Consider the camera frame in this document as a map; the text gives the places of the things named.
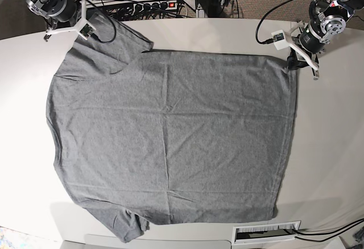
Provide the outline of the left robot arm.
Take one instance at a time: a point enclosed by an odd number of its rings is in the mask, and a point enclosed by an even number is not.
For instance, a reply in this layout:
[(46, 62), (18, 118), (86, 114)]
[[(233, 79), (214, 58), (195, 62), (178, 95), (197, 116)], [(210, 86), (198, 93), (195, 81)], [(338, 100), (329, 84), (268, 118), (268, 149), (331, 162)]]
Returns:
[(357, 10), (363, 9), (363, 0), (313, 0), (309, 5), (310, 21), (299, 27), (301, 33), (292, 38), (293, 44), (302, 50), (290, 48), (287, 58), (289, 70), (308, 67), (309, 62), (318, 64), (317, 54), (324, 46), (346, 28)]

